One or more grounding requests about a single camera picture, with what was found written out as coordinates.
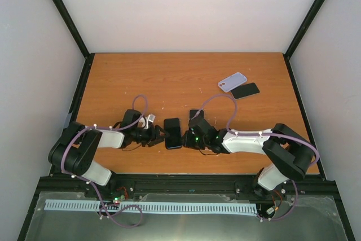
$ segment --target red wire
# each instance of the red wire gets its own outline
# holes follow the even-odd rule
[[[281,194],[280,194],[277,190],[274,190],[273,192],[276,193],[276,194],[278,195],[278,197],[280,197],[281,202],[280,202],[280,204],[278,205],[278,207],[280,207],[280,206],[281,206],[281,203],[282,203],[282,196],[281,196]]]
[[[275,207],[277,207],[277,206],[276,206],[275,197],[273,197],[273,195],[271,195],[271,197],[272,197],[273,205],[274,205]]]
[[[124,192],[125,192],[125,199],[128,200],[128,192],[126,191],[126,188],[125,188],[124,186],[121,186],[121,187],[119,187],[119,188],[117,189],[117,191],[120,191],[121,189],[124,190]]]

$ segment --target black metal frame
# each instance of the black metal frame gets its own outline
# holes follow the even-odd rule
[[[135,200],[139,200],[140,196],[147,194],[218,194],[226,195],[231,199],[248,200],[256,204],[267,204],[270,202],[250,196],[246,191],[245,193],[242,190],[240,192],[237,191],[238,187],[250,185],[255,175],[118,174],[117,177],[122,182],[121,185],[126,187],[129,196]],[[290,182],[282,184],[280,189],[286,191],[285,196],[294,195],[294,187]],[[297,182],[297,190],[301,191],[301,195],[333,197],[348,240],[355,240],[335,181],[323,181],[318,176],[306,176],[305,180]],[[51,177],[41,177],[18,240],[25,239],[39,194],[46,191],[84,192],[92,197],[95,195],[90,185],[79,179],[73,179],[68,175],[56,173],[52,174]]]
[[[284,54],[285,65],[287,67],[290,80],[297,98],[298,105],[301,110],[303,121],[307,130],[307,134],[312,144],[315,144],[314,137],[310,124],[308,122],[306,111],[302,103],[300,92],[298,91],[297,83],[294,78],[290,59],[295,52],[298,44],[301,42],[302,37],[305,35],[313,19],[320,10],[325,0],[315,0],[310,10],[308,11],[305,19],[303,20],[299,30],[289,45],[286,53]],[[91,65],[93,63],[94,54],[90,54],[68,13],[62,0],[53,0],[56,8],[61,14],[64,22],[66,23],[69,31],[71,32],[75,42],[78,44],[79,49],[83,53],[85,63],[83,70],[73,97],[73,102],[69,113],[71,113],[71,121],[74,121],[77,117],[81,99],[85,91],[87,79],[90,73]],[[320,175],[318,176],[306,176],[302,182],[297,182],[298,191],[305,191],[307,195],[329,195],[333,196],[338,208],[339,215],[341,217],[344,229],[346,231],[347,238],[349,240],[355,240],[349,220],[347,218],[344,205],[341,197],[338,193],[336,183],[333,181],[327,181],[322,167],[321,161],[318,162],[318,168]],[[124,185],[130,191],[130,187],[133,188],[133,192],[130,192],[130,196],[139,198],[141,195],[147,193],[175,193],[175,194],[226,194],[236,199],[250,200],[253,203],[263,203],[264,201],[250,197],[249,194],[237,193],[236,188],[241,187],[244,184],[253,180],[253,175],[236,175],[236,176],[194,176],[194,175],[137,175],[137,174],[117,174],[118,178],[124,182]],[[292,195],[294,188],[292,184],[287,183],[283,185],[286,190],[286,194]],[[23,228],[21,229],[18,240],[24,240],[27,234],[28,227],[30,225],[34,208],[42,191],[84,191],[85,193],[91,193],[89,187],[85,182],[71,179],[69,176],[59,173],[59,170],[51,169],[48,177],[41,177],[38,183],[37,189],[34,194],[33,201],[29,207],[29,212],[24,221]]]

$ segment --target orange wooden tabletop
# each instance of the orange wooden tabletop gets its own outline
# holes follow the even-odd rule
[[[184,134],[189,110],[224,93],[217,83],[235,72],[244,74],[248,83],[255,82],[260,93],[237,100],[239,109],[231,128],[256,131],[280,122],[308,138],[281,53],[95,54],[77,121],[113,125],[131,108],[133,98],[144,94],[147,114],[156,115],[155,124],[163,127],[164,119],[178,117]],[[135,109],[142,112],[143,108],[139,98]],[[233,110],[230,99],[215,98],[205,107],[205,119],[217,129],[225,128]],[[167,150],[164,142],[130,152],[98,149],[95,160],[116,173],[149,174],[255,174],[270,164],[265,155],[204,156],[188,148]],[[308,173],[317,174],[316,165]]]

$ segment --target lavender phone case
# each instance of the lavender phone case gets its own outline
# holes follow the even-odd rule
[[[218,87],[220,87],[221,90],[227,93],[230,90],[233,90],[235,87],[238,87],[246,82],[247,78],[240,72],[237,72],[218,82]]]

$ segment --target gray wall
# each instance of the gray wall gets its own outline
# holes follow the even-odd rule
[[[0,0],[1,240],[15,240],[83,57],[51,0]]]
[[[326,0],[291,58],[327,177],[355,236],[361,204],[361,2]]]
[[[64,0],[92,52],[283,52],[312,2]]]

